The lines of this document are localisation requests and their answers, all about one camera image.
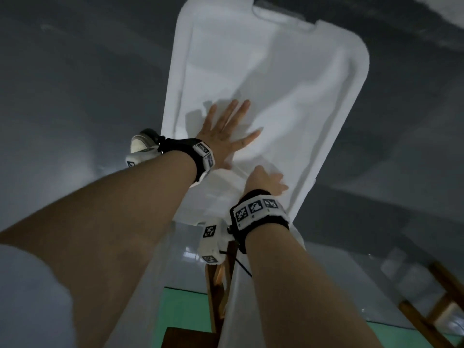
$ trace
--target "wire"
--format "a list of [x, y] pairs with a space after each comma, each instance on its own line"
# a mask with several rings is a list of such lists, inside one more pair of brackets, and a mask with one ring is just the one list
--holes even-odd
[[[220, 254], [226, 254], [226, 255], [230, 255], [227, 251], [222, 251], [220, 250], [219, 251]], [[245, 272], [251, 277], [253, 278], [252, 274], [248, 271], [248, 269], [237, 259], [237, 257], [235, 257], [235, 261], [242, 267], [243, 270], [245, 270]]]

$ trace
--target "green wall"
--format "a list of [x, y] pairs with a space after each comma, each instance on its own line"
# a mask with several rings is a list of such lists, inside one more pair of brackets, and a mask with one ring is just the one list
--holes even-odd
[[[368, 322], [368, 325], [385, 348], [432, 348], [416, 330]], [[211, 332], [208, 296], [165, 288], [159, 307], [158, 322], [154, 330], [153, 348], [160, 348], [167, 327], [188, 328]], [[449, 336], [456, 344], [461, 337]]]

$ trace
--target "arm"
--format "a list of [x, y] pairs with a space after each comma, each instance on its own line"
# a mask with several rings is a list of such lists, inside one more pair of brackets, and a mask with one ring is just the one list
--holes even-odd
[[[218, 168], [259, 135], [229, 141], [250, 106], [245, 101], [228, 123], [237, 104], [212, 128], [213, 105], [197, 136]], [[102, 178], [0, 233], [0, 243], [37, 256], [69, 289], [80, 347], [104, 345], [196, 173], [188, 154], [171, 151]]]
[[[280, 195], [282, 175], [262, 167], [246, 191]], [[246, 238], [264, 340], [273, 347], [381, 348], [354, 305], [324, 269], [278, 224], [257, 227]]]

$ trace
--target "person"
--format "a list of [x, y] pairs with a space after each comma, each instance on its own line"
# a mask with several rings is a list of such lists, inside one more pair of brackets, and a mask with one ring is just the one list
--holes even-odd
[[[232, 101], [215, 125], [213, 105], [197, 136], [213, 151], [216, 168], [231, 168], [226, 158], [259, 136], [230, 141], [251, 103], [233, 114], [238, 104]], [[91, 183], [0, 233], [0, 244], [39, 258], [69, 290], [79, 347], [105, 344], [196, 175], [193, 158], [169, 151]], [[244, 195], [264, 190], [279, 196], [288, 188], [282, 179], [257, 166]], [[156, 207], [147, 202], [154, 195], [162, 200]], [[263, 224], [245, 242], [268, 348], [381, 346], [287, 228]]]

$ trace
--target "floor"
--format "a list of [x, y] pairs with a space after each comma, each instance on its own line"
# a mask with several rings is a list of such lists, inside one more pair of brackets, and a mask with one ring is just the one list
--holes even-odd
[[[184, 1], [0, 1], [0, 229], [125, 168], [130, 137], [160, 130]], [[397, 292], [423, 312], [441, 295], [418, 263], [464, 281], [464, 30], [413, 0], [270, 1], [369, 49], [295, 224], [367, 320], [410, 327]], [[178, 227], [168, 286], [205, 292], [198, 232]]]

